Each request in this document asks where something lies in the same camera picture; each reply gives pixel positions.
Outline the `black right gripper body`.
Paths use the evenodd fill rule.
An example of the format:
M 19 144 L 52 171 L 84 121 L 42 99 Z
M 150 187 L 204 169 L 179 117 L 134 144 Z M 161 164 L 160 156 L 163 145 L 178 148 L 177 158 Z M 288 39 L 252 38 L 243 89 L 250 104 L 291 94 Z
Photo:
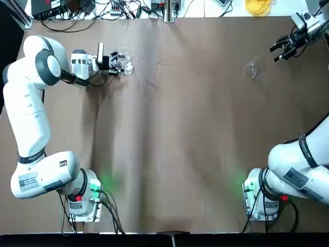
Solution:
M 290 51 L 289 55 L 294 56 L 297 53 L 297 49 L 304 47 L 308 43 L 308 33 L 295 31 L 290 37 Z

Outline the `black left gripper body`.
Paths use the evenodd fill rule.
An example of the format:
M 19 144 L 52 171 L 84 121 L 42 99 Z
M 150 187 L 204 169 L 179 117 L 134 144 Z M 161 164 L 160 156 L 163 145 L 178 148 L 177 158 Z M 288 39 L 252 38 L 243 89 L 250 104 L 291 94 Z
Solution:
M 102 56 L 98 58 L 98 69 L 101 71 L 110 69 L 110 59 L 109 56 Z

